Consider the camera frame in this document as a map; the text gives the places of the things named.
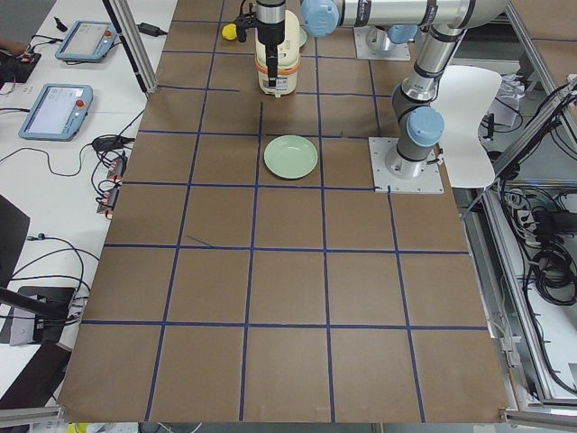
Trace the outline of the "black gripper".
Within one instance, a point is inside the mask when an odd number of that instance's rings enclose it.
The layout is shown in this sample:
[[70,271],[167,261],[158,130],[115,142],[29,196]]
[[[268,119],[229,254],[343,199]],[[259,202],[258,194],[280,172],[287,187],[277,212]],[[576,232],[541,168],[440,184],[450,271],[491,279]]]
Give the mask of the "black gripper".
[[268,86],[274,88],[278,80],[278,45],[285,39],[286,1],[258,0],[255,6],[250,5],[244,11],[245,1],[239,7],[239,14],[234,20],[236,36],[239,42],[246,42],[247,30],[256,28],[258,40],[265,46]]

